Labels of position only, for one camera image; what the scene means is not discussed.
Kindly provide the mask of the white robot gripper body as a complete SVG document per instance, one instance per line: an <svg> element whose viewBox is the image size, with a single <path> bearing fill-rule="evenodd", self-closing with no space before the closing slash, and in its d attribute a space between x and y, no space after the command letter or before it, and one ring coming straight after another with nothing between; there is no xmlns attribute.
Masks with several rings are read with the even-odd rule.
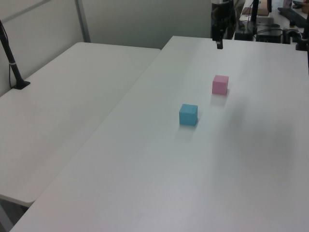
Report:
<svg viewBox="0 0 309 232"><path fill-rule="evenodd" d="M219 22L236 23L233 0L211 0L211 19L214 24Z"/></svg>

